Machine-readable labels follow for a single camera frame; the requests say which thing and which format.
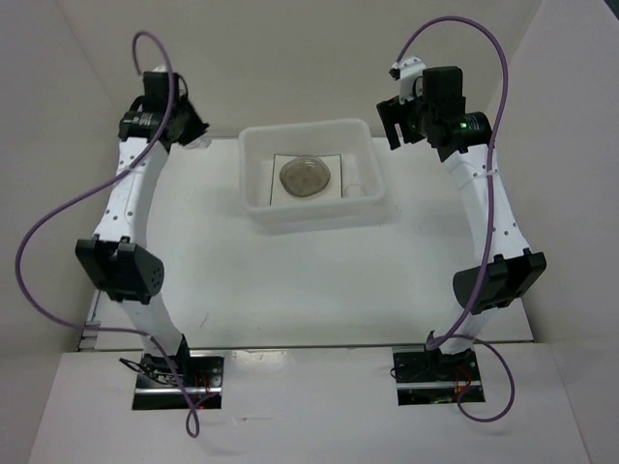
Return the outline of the clear plastic cup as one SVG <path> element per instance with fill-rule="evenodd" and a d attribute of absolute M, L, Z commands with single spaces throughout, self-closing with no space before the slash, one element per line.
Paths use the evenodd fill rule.
<path fill-rule="evenodd" d="M 343 190 L 343 196 L 345 198 L 363 198 L 367 196 L 367 190 L 363 185 L 350 184 Z"/>
<path fill-rule="evenodd" d="M 207 149 L 212 144 L 212 139 L 206 135 L 197 137 L 192 142 L 188 143 L 185 148 L 188 150 Z"/>

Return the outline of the clear glass dish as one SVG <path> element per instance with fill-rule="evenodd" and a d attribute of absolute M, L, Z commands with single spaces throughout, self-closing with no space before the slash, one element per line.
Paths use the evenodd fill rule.
<path fill-rule="evenodd" d="M 318 157 L 300 156 L 287 162 L 280 170 L 284 190 L 297 198 L 306 198 L 322 192 L 331 181 L 331 171 Z"/>

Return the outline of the white plastic bin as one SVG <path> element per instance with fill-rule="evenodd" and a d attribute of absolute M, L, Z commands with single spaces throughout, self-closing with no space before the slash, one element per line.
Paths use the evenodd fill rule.
<path fill-rule="evenodd" d="M 386 187 L 369 128 L 360 119 L 254 127 L 238 138 L 240 192 L 250 218 L 270 233 L 370 225 L 386 215 Z M 367 196 L 268 205 L 273 159 L 284 155 L 341 155 L 342 186 L 363 185 Z"/>

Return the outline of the square white plate black rim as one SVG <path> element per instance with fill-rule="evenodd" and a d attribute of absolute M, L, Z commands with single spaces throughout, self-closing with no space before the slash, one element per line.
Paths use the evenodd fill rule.
<path fill-rule="evenodd" d="M 280 183 L 280 170 L 281 168 L 289 161 L 293 160 L 296 157 L 300 156 L 313 156 L 322 159 L 331 171 L 331 181 L 329 186 L 327 186 L 322 192 L 317 193 L 316 195 L 306 197 L 306 198 L 297 198 L 293 197 L 289 193 L 287 193 Z M 296 203 L 308 203 L 311 201 L 325 201 L 325 200 L 336 200 L 342 199 L 343 197 L 343 186 L 342 186 L 342 159 L 341 155 L 326 155 L 326 156 L 316 156 L 316 155 L 284 155 L 284 154 L 275 154 L 273 159 L 273 169 L 271 175 L 271 186 L 268 195 L 268 205 L 273 207 L 279 206 L 290 206 Z"/>

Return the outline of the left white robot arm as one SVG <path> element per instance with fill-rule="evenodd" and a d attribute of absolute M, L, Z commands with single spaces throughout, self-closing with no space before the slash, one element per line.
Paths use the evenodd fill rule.
<path fill-rule="evenodd" d="M 158 67 L 145 72 L 142 83 L 143 94 L 119 123 L 116 171 L 123 178 L 112 187 L 93 236 L 77 241 L 75 255 L 96 288 L 141 333 L 142 359 L 127 366 L 160 385 L 178 387 L 192 377 L 192 361 L 163 302 L 164 264 L 147 248 L 147 224 L 172 145 L 188 145 L 208 125 L 190 103 L 180 74 Z"/>

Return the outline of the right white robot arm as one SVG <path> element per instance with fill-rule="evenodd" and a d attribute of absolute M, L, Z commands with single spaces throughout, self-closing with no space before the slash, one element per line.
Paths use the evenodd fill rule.
<path fill-rule="evenodd" d="M 452 279 L 457 304 L 427 337 L 425 373 L 444 380 L 466 366 L 475 338 L 489 319 L 520 299 L 546 269 L 518 228 L 491 144 L 492 125 L 469 112 L 463 72 L 427 67 L 412 58 L 389 70 L 397 96 L 377 111 L 391 149 L 426 141 L 454 180 L 473 240 L 475 266 Z"/>

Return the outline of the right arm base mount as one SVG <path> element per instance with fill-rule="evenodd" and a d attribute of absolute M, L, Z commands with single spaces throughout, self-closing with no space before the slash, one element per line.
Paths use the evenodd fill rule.
<path fill-rule="evenodd" d="M 393 349 L 390 375 L 396 382 L 398 405 L 485 402 L 481 373 L 475 352 L 456 355 L 428 352 L 423 345 Z"/>

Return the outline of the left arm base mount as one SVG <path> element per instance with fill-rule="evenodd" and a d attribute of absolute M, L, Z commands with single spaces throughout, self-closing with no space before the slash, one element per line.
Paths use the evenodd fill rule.
<path fill-rule="evenodd" d="M 123 360 L 136 374 L 132 409 L 135 411 L 187 410 L 188 405 L 165 362 L 158 367 L 142 359 Z M 179 373 L 190 400 L 198 410 L 220 409 L 224 373 L 223 356 L 192 356 Z"/>

